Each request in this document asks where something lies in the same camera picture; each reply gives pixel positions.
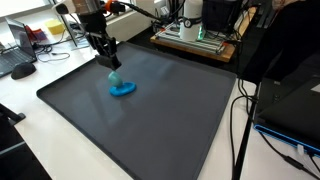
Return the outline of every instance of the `dark gray tray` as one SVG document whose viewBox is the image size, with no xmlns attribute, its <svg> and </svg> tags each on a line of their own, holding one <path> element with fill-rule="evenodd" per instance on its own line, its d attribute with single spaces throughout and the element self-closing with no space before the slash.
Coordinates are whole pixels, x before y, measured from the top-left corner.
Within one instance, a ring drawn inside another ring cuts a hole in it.
<svg viewBox="0 0 320 180">
<path fill-rule="evenodd" d="M 38 97 L 133 178 L 197 179 L 236 75 L 129 43 L 117 55 L 134 93 L 111 96 L 111 70 L 93 59 Z"/>
</svg>

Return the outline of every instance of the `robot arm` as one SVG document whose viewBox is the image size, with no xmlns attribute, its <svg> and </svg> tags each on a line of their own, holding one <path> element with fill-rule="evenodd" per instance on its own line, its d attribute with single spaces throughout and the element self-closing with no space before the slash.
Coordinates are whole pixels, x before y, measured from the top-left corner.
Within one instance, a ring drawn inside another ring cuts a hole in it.
<svg viewBox="0 0 320 180">
<path fill-rule="evenodd" d="M 80 26 L 86 32 L 88 42 L 99 53 L 96 55 L 96 59 L 100 65 L 112 70 L 121 66 L 121 62 L 116 56 L 116 39 L 109 37 L 106 31 L 107 21 L 103 13 L 106 10 L 111 13 L 124 12 L 124 5 L 111 0 L 106 4 L 100 3 L 99 0 L 64 0 L 52 9 L 60 15 L 77 14 Z"/>
</svg>

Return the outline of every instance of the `blue object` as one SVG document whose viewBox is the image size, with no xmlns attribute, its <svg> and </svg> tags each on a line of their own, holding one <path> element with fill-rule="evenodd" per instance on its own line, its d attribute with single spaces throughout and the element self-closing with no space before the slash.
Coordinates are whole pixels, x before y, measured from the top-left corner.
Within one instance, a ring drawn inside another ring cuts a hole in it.
<svg viewBox="0 0 320 180">
<path fill-rule="evenodd" d="M 112 86 L 109 92 L 113 96 L 123 96 L 136 90 L 136 87 L 136 84 L 133 82 L 125 82 L 119 87 Z"/>
<path fill-rule="evenodd" d="M 120 87 L 122 86 L 123 82 L 118 73 L 115 71 L 112 71 L 108 76 L 108 81 L 111 84 L 111 86 Z"/>
</svg>

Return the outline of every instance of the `laptop keyboard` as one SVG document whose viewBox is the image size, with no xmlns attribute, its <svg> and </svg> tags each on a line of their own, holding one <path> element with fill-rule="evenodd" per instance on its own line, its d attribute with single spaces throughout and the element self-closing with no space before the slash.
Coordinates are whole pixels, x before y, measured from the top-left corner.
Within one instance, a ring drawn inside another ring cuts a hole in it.
<svg viewBox="0 0 320 180">
<path fill-rule="evenodd" d="M 32 62 L 32 57 L 20 49 L 12 50 L 0 55 L 0 77 L 13 70 L 15 65 L 23 62 Z"/>
</svg>

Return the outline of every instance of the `laptop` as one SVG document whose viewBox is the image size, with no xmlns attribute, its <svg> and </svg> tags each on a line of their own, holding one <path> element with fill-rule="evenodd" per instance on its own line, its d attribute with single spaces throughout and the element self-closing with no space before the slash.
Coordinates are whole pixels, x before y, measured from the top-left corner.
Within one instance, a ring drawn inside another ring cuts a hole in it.
<svg viewBox="0 0 320 180">
<path fill-rule="evenodd" d="M 17 47 L 0 55 L 0 78 L 10 74 L 17 64 L 22 62 L 35 62 L 37 60 L 25 25 L 7 17 L 5 19 Z"/>
<path fill-rule="evenodd" d="M 320 77 L 311 78 L 263 109 L 255 117 L 254 129 L 294 147 L 300 144 L 306 152 L 320 156 Z"/>
</svg>

